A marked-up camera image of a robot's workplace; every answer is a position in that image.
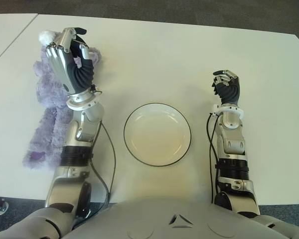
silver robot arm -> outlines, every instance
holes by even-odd
[[[242,135],[243,111],[238,107],[239,78],[233,72],[214,72],[214,91],[221,98],[221,106],[214,107],[218,116],[217,134],[217,186],[220,193],[215,204],[244,216],[259,215],[253,182],[249,180],[245,139]]]
[[[66,28],[47,46],[50,65],[69,94],[67,106],[74,111],[73,119],[45,208],[0,232],[0,239],[62,238],[72,230],[76,218],[84,218],[89,213],[91,184],[86,179],[104,109],[92,84],[93,63],[88,46],[77,35],[85,33],[81,28]],[[80,57],[81,68],[75,64],[74,57]]]

black cable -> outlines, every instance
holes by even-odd
[[[206,123],[206,132],[207,135],[209,135],[209,130],[208,130],[208,125],[209,125],[209,120],[211,118],[211,114],[208,117],[207,123]],[[210,144],[209,144],[209,175],[210,175],[210,185],[211,185],[211,203],[213,203],[214,199],[214,189],[213,189],[213,176],[211,173],[211,155],[210,155]]]
[[[217,121],[218,121],[219,115],[217,115],[217,119],[215,121],[213,133],[212,133],[212,136],[210,137],[208,126],[209,126],[209,121],[210,121],[211,116],[212,116],[212,113],[210,113],[210,115],[208,117],[207,124],[206,124],[206,131],[207,131],[207,136],[208,136],[208,140],[209,140],[209,174],[210,174],[210,184],[211,184],[211,203],[213,203],[214,190],[213,190],[213,178],[212,178],[212,170],[211,170],[211,149],[213,149],[216,163],[218,163],[218,158],[217,158],[216,150],[215,150],[215,147],[213,145],[213,138],[214,138],[214,134],[215,134],[216,125],[217,125]],[[218,178],[218,169],[216,170],[216,178],[215,178],[216,193],[218,193],[217,178]]]
[[[110,138],[110,135],[109,135],[108,131],[106,130],[106,128],[105,128],[105,126],[104,126],[104,124],[103,124],[102,122],[101,122],[101,125],[102,125],[102,127],[103,127],[103,129],[104,129],[106,135],[107,135],[108,138],[109,138],[109,141],[110,141],[110,143],[111,143],[112,150],[113,150],[113,155],[114,155],[114,168],[113,168],[113,175],[112,175],[112,181],[111,181],[111,186],[110,186],[110,193],[111,193],[111,191],[112,191],[112,186],[113,186],[113,181],[114,181],[114,176],[115,176],[115,171],[116,171],[116,154],[115,154],[115,150],[114,150],[113,142],[112,142],[112,140],[111,140],[111,138]]]
[[[82,225],[83,223],[85,223],[87,220],[89,220],[90,218],[92,218],[93,216],[95,216],[96,214],[98,214],[103,208],[107,208],[108,207],[108,204],[109,204],[109,201],[110,201],[110,197],[111,197],[111,192],[112,192],[112,186],[113,186],[113,181],[114,181],[114,176],[115,176],[115,171],[116,171],[116,154],[115,154],[115,150],[114,150],[114,145],[113,145],[113,142],[110,138],[110,135],[108,133],[108,131],[106,130],[104,124],[102,123],[102,121],[100,122],[99,124],[99,128],[98,128],[98,131],[96,133],[96,136],[95,136],[95,139],[94,139],[94,142],[92,144],[92,149],[94,148],[94,145],[96,143],[96,140],[99,136],[99,133],[100,133],[100,129],[101,129],[101,126],[103,127],[107,137],[109,138],[109,141],[111,143],[111,146],[112,146],[112,150],[113,150],[113,155],[114,155],[114,169],[113,169],[113,175],[112,175],[112,180],[111,180],[111,186],[110,186],[110,190],[108,189],[108,186],[106,185],[106,183],[104,182],[103,178],[100,176],[100,174],[98,173],[98,171],[95,169],[94,167],[94,164],[92,162],[92,160],[90,160],[90,165],[91,165],[91,168],[93,170],[93,172],[95,173],[95,175],[99,178],[99,180],[102,182],[105,190],[106,190],[106,198],[104,200],[104,203],[98,208],[97,211],[95,211],[94,213],[92,213],[89,217],[83,219],[82,221],[80,221],[79,223],[75,224],[73,226],[72,229],[75,229],[77,228],[78,226]]]

stuffed animal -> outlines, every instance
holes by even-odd
[[[39,41],[43,45],[41,61],[36,61],[33,69],[39,77],[36,85],[37,99],[46,110],[23,158],[22,163],[28,168],[54,169],[59,165],[64,137],[73,116],[72,110],[66,105],[68,94],[55,77],[46,56],[46,46],[59,35],[60,33],[51,31],[44,31],[39,35]],[[89,48],[89,54],[96,66],[101,60],[100,51]],[[74,61],[80,68],[80,58],[75,58]]]

white table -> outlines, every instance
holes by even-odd
[[[0,55],[36,16],[36,13],[0,14]]]
[[[39,15],[0,58],[0,196],[45,199],[53,172],[21,161],[44,111],[35,96],[32,65],[38,33],[80,26],[102,51],[95,82],[103,91],[104,124],[117,153],[112,201],[174,195],[210,200],[206,120],[214,103],[212,72],[230,69],[241,83],[250,178],[259,204],[299,203],[299,40],[294,35],[211,26]],[[22,56],[19,61],[14,56]],[[192,131],[187,154],[153,168],[136,161],[123,140],[129,114],[161,102],[178,109]],[[95,165],[110,183],[113,155],[101,132]],[[93,201],[104,192],[94,176]]]

white plate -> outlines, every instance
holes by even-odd
[[[164,104],[148,104],[131,113],[124,127],[130,153],[150,166],[167,166],[180,160],[191,140],[184,116]]]

